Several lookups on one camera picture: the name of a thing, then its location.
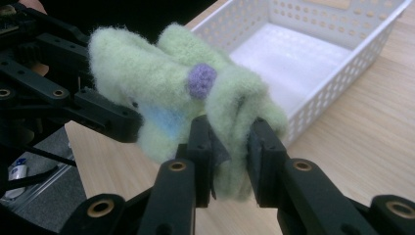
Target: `plastic bottle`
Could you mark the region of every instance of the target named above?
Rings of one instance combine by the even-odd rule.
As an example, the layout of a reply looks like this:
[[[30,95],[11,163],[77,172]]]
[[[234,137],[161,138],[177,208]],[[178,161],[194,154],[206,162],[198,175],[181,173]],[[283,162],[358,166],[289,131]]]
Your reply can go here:
[[[25,165],[26,159],[18,159],[15,167],[9,172],[9,180],[20,179],[26,177],[27,165]],[[8,199],[15,199],[24,192],[24,187],[18,189],[12,189],[6,192],[4,195]]]

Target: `purple pom-pom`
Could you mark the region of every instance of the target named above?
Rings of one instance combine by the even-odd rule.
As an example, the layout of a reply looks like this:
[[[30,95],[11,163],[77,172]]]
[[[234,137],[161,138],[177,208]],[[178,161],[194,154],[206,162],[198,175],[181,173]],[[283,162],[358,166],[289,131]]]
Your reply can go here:
[[[207,64],[197,64],[189,72],[189,93],[196,99],[205,99],[213,86],[217,73]]]

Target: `fuzzy green fabric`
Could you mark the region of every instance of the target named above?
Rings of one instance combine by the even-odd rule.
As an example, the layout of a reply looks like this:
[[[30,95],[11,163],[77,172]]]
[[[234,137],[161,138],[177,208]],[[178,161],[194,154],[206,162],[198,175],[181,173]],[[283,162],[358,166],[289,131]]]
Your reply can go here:
[[[157,45],[125,29],[97,29],[89,54],[97,90],[119,105],[135,109],[132,103],[138,104],[144,125],[137,143],[149,158],[158,163],[173,158],[177,145],[187,142],[192,119],[206,114],[231,157],[214,172],[216,195],[247,199],[252,191],[246,171],[251,124],[265,118],[279,136],[287,127],[259,75],[178,24],[166,28]],[[189,73],[200,64],[217,72],[205,99],[189,94]]]

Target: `gray carpet floor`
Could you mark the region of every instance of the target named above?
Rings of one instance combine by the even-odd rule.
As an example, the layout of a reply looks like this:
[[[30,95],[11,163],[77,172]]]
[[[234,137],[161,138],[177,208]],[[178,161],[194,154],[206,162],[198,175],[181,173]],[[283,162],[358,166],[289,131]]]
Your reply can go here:
[[[61,157],[73,158],[64,128],[35,147]],[[27,159],[27,175],[44,172],[56,165],[60,168],[60,174],[52,176],[49,183],[27,187],[14,201],[2,200],[2,203],[24,219],[59,232],[76,207],[86,200],[77,168],[31,153],[24,153],[20,158]]]

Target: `light wood tabletop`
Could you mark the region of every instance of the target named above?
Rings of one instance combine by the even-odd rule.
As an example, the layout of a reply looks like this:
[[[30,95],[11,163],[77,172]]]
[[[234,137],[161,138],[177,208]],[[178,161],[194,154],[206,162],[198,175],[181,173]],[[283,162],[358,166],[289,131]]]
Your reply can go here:
[[[225,1],[189,23],[195,25]],[[366,206],[376,195],[415,202],[415,5],[397,20],[381,56],[294,142],[291,158],[318,164],[347,196]],[[126,200],[153,186],[159,165],[77,123],[66,125],[87,197]],[[197,209],[197,234],[281,234],[276,210],[211,200]]]

